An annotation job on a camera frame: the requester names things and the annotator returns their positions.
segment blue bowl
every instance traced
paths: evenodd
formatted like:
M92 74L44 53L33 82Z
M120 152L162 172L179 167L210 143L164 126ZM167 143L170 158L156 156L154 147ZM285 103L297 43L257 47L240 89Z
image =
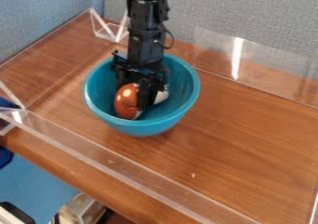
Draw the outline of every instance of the blue bowl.
M95 115L119 132L134 137L146 137L171 129L192 107L199 93L200 80L192 67L179 58L164 55L170 69L168 99L143 112L136 121L115 116L115 72L112 59L104 61L91 72L84 82L83 96Z

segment orange object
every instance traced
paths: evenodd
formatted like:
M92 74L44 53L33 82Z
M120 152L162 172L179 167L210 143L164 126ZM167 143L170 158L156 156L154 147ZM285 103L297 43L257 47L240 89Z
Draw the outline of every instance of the orange object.
M127 120L136 119L142 112L138 110L138 84L127 84L115 94L115 112L118 117Z

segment gray fabric wall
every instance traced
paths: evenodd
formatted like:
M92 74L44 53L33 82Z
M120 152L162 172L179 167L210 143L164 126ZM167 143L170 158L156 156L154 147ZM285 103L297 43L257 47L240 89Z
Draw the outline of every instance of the gray fabric wall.
M0 61L103 0L0 0Z
M257 62L303 76L318 77L318 59L307 60L306 57L318 51L318 0L168 2L171 12L167 25L180 40L218 49L218 43L223 45L220 43L230 42L226 35L246 38L266 45L246 48L246 51L253 49ZM106 0L106 18L119 20L124 7L126 0ZM261 58L257 55L259 52L263 52Z

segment bowl rim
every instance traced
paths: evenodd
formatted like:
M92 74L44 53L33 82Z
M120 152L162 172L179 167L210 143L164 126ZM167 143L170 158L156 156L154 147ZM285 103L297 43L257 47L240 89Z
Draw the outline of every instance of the bowl rim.
M180 115L183 115L188 111L188 109L192 107L192 105L198 99L198 96L200 94L202 84L200 84L199 75L196 74L195 69L191 67L191 65L187 62L184 62L180 58L178 58L170 54L164 54L164 58L178 60L178 63L180 63L183 65L183 67L187 69L187 71L191 74L191 78L194 80L194 90L192 90L190 98L186 101L186 103L183 104L183 106L180 106L174 112L166 114L160 118L154 118L150 120L126 120L126 119L118 118L118 117L110 115L108 113L106 113L95 105L95 103L92 102L91 97L88 95L88 80L90 80L91 76L100 70L100 68L103 68L106 66L106 64L110 63L110 61L112 60L112 58L110 58L110 59L106 59L104 61L102 61L100 64L95 67L95 69L90 72L90 74L86 77L84 86L83 86L84 102L86 102L88 108L91 109L91 111L96 114L96 116L99 118L106 119L107 122L110 122L114 125L128 126L128 127L136 127L136 126L140 127L140 126L148 126L148 125L158 125L158 124L162 124L163 122L174 120L175 118L180 117Z

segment wooden table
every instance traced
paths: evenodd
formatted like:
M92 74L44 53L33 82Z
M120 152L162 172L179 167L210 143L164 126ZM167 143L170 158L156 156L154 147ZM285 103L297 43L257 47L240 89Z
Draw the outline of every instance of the wooden table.
M228 58L178 42L168 53L202 69L210 63L208 70L218 75L198 70L199 100L168 132L131 138L100 122L81 97L88 72L115 48L120 46L95 38L90 17L81 15L0 68L0 80L44 118L247 217L261 223L309 223L318 177L317 110L223 78L228 77ZM278 94L310 98L310 105L317 104L315 82L306 94L295 94L286 81L303 84L306 79L249 61L242 64L242 70L258 74L251 81L240 72L242 83L277 88ZM194 222L19 128L3 144L134 222ZM102 161L102 153L95 158Z

